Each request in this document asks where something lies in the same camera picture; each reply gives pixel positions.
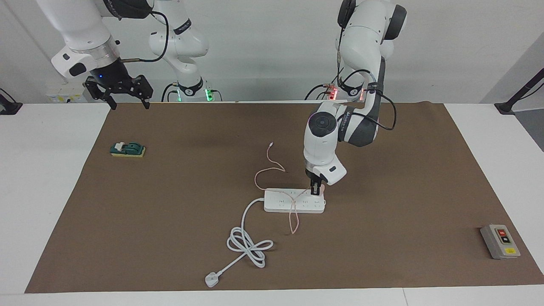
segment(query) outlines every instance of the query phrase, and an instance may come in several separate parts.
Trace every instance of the green light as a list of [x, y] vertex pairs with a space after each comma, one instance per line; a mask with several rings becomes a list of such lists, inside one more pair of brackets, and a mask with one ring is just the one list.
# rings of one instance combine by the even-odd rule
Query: green light
[[206, 99], [208, 100], [208, 102], [213, 101], [213, 92], [211, 89], [206, 88]]

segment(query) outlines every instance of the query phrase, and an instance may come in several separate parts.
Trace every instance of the white plug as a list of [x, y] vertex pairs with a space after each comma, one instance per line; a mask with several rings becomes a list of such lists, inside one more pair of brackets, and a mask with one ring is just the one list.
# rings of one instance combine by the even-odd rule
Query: white plug
[[205, 281], [206, 285], [211, 288], [219, 282], [219, 275], [215, 272], [210, 272], [210, 274], [206, 275]]

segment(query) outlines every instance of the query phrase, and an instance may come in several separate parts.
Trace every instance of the charging cable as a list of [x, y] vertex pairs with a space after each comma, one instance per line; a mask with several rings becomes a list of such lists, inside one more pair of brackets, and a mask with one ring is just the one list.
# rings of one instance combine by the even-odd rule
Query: charging cable
[[217, 283], [219, 282], [219, 277], [225, 271], [227, 271], [228, 268], [232, 267], [235, 263], [237, 263], [246, 255], [255, 266], [257, 266], [258, 268], [264, 268], [265, 263], [263, 251], [268, 250], [272, 246], [274, 246], [274, 241], [267, 239], [261, 242], [253, 243], [253, 240], [249, 236], [248, 232], [244, 230], [245, 215], [247, 214], [249, 208], [257, 202], [264, 202], [264, 198], [258, 198], [253, 200], [245, 208], [244, 214], [242, 215], [241, 225], [239, 227], [232, 228], [231, 234], [227, 239], [227, 248], [229, 248], [229, 250], [231, 251], [240, 252], [242, 254], [238, 258], [234, 259], [226, 267], [224, 267], [221, 271], [211, 272], [210, 274], [206, 275], [205, 281], [208, 287], [211, 288], [217, 285]]

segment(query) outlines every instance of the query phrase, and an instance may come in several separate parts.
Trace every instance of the brown mat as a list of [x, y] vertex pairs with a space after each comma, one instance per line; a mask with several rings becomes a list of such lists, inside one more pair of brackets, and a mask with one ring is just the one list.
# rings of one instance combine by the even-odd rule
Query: brown mat
[[[266, 187], [306, 188], [302, 139], [315, 105], [121, 104], [110, 112], [27, 287], [30, 292], [208, 290], [204, 277], [239, 254], [225, 241]], [[393, 132], [341, 143], [348, 170], [321, 215], [249, 211], [266, 268], [248, 258], [218, 290], [543, 284], [544, 276], [443, 105], [398, 106]], [[384, 105], [382, 122], [391, 122]], [[142, 159], [112, 157], [119, 141]], [[506, 224], [522, 256], [492, 260], [478, 228]]]

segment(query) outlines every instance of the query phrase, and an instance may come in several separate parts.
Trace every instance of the gray floor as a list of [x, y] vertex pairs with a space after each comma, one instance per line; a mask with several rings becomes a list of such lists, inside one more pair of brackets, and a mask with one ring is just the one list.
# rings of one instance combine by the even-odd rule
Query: gray floor
[[516, 112], [516, 118], [544, 151], [544, 109]]

